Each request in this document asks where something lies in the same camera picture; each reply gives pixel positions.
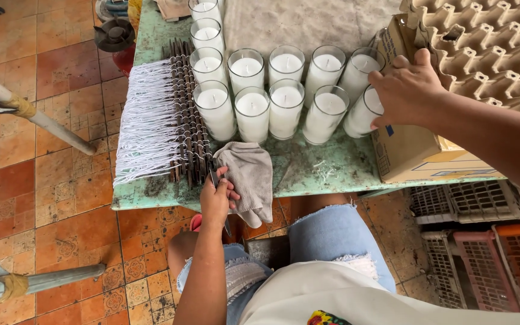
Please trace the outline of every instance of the paper pulp egg tray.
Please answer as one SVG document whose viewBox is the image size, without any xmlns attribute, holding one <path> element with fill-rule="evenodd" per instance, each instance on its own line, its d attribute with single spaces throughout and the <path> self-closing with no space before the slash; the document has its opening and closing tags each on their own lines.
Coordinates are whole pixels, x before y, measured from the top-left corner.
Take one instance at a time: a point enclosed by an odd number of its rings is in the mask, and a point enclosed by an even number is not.
<svg viewBox="0 0 520 325">
<path fill-rule="evenodd" d="M 444 87 L 520 111 L 520 0 L 403 0 Z"/>
</svg>

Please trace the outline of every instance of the white mop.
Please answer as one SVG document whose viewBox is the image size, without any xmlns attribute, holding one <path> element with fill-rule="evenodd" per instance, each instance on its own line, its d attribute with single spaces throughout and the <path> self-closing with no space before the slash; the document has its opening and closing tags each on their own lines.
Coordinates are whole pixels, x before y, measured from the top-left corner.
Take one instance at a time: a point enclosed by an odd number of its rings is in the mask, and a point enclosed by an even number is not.
<svg viewBox="0 0 520 325">
<path fill-rule="evenodd" d="M 113 185 L 169 174 L 180 159 L 172 67 L 169 60 L 133 67 L 121 116 Z"/>
</svg>

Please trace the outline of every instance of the white candle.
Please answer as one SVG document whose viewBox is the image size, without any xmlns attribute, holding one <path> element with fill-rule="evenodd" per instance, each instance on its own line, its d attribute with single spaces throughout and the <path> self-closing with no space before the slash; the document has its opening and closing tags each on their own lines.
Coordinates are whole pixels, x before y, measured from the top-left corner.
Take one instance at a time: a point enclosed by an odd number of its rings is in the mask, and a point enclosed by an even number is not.
<svg viewBox="0 0 520 325">
<path fill-rule="evenodd" d="M 190 6 L 190 13 L 194 20 L 202 18 L 212 18 L 218 21 L 222 26 L 222 16 L 220 14 L 220 6 L 217 2 L 200 2 L 194 6 Z"/>
<path fill-rule="evenodd" d="M 237 98 L 236 120 L 242 140 L 263 143 L 268 137 L 269 115 L 268 101 L 264 95 L 250 92 Z"/>
<path fill-rule="evenodd" d="M 302 77 L 302 66 L 304 64 L 294 54 L 277 55 L 270 61 L 268 69 L 268 77 L 270 78 L 270 86 L 281 79 L 293 79 L 300 81 Z"/>
<path fill-rule="evenodd" d="M 220 53 L 224 52 L 222 34 L 214 27 L 203 27 L 198 30 L 192 37 L 192 42 L 196 48 L 215 48 Z"/>
<path fill-rule="evenodd" d="M 222 61 L 215 57 L 201 58 L 192 67 L 193 76 L 198 83 L 207 80 L 217 80 L 227 87 L 228 80 L 226 79 L 224 67 L 221 67 L 221 65 Z"/>
<path fill-rule="evenodd" d="M 364 137 L 372 131 L 370 123 L 384 113 L 376 90 L 369 86 L 344 119 L 344 131 L 352 138 Z"/>
<path fill-rule="evenodd" d="M 304 100 L 293 86 L 284 86 L 271 93 L 270 133 L 279 140 L 294 136 L 300 121 Z"/>
<path fill-rule="evenodd" d="M 229 66 L 229 70 L 234 94 L 246 87 L 264 88 L 264 66 L 258 60 L 242 57 Z"/>
<path fill-rule="evenodd" d="M 338 95 L 329 92 L 317 95 L 302 129 L 306 140 L 311 144 L 328 141 L 342 120 L 346 107 L 347 103 Z"/>
<path fill-rule="evenodd" d="M 221 89 L 204 90 L 195 98 L 200 116 L 210 135 L 218 141 L 227 141 L 236 132 L 232 102 Z"/>
<path fill-rule="evenodd" d="M 313 58 L 306 77 L 307 107 L 312 105 L 314 94 L 323 85 L 336 85 L 342 74 L 342 65 L 334 55 L 322 54 Z"/>
<path fill-rule="evenodd" d="M 365 54 L 357 54 L 350 61 L 351 63 L 344 68 L 339 86 L 348 93 L 353 104 L 369 85 L 368 74 L 372 71 L 380 71 L 381 68 L 374 58 Z"/>
</svg>

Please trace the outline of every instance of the pink sandal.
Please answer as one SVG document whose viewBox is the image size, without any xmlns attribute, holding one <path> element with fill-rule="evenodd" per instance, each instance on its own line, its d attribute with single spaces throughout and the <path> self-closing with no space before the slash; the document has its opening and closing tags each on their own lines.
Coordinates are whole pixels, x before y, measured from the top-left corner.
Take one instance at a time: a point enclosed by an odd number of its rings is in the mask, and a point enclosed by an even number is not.
<svg viewBox="0 0 520 325">
<path fill-rule="evenodd" d="M 192 221 L 190 221 L 190 231 L 200 231 L 200 226 L 202 225 L 202 214 L 198 213 L 192 217 Z"/>
</svg>

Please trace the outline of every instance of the candle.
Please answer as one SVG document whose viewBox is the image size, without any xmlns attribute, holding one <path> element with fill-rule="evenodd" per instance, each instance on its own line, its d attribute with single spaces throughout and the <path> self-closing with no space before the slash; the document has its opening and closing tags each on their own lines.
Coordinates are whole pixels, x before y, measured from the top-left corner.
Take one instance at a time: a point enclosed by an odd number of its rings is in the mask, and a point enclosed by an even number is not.
<svg viewBox="0 0 520 325">
<path fill-rule="evenodd" d="M 321 86 L 336 85 L 345 62 L 346 55 L 336 46 L 323 45 L 314 50 L 306 77 L 307 107 L 312 105 L 314 94 Z"/>
<path fill-rule="evenodd" d="M 348 93 L 351 104 L 357 101 L 369 85 L 369 73 L 382 70 L 384 65 L 384 57 L 374 48 L 358 48 L 352 53 L 350 63 L 344 68 L 339 83 L 339 86 Z"/>
<path fill-rule="evenodd" d="M 193 97 L 210 135 L 222 142 L 232 138 L 236 133 L 236 124 L 226 86 L 208 80 L 196 86 Z"/>
<path fill-rule="evenodd" d="M 194 21 L 190 26 L 192 43 L 196 48 L 215 48 L 224 52 L 224 38 L 220 23 L 212 18 L 202 18 Z"/>
<path fill-rule="evenodd" d="M 222 26 L 222 16 L 218 0 L 189 0 L 188 6 L 194 20 L 212 18 Z"/>
<path fill-rule="evenodd" d="M 236 120 L 244 142 L 261 144 L 268 137 L 269 101 L 264 89 L 257 87 L 244 88 L 236 95 Z"/>
<path fill-rule="evenodd" d="M 314 95 L 314 102 L 302 129 L 304 138 L 311 144 L 323 144 L 334 133 L 344 117 L 350 98 L 336 85 L 324 85 Z"/>
<path fill-rule="evenodd" d="M 199 48 L 190 55 L 193 76 L 198 83 L 217 80 L 228 86 L 226 72 L 222 67 L 222 54 L 215 48 Z"/>
<path fill-rule="evenodd" d="M 264 88 L 264 59 L 260 52 L 241 48 L 230 55 L 227 67 L 234 94 L 246 87 Z"/>
<path fill-rule="evenodd" d="M 304 68 L 304 53 L 292 45 L 281 45 L 270 53 L 268 59 L 270 86 L 281 79 L 300 81 Z"/>
<path fill-rule="evenodd" d="M 364 137 L 372 131 L 370 123 L 384 113 L 376 90 L 369 85 L 366 91 L 358 98 L 344 119 L 344 131 L 352 138 Z"/>
<path fill-rule="evenodd" d="M 304 87 L 299 81 L 282 79 L 272 85 L 269 123 L 272 137 L 286 140 L 294 136 L 304 98 Z"/>
</svg>

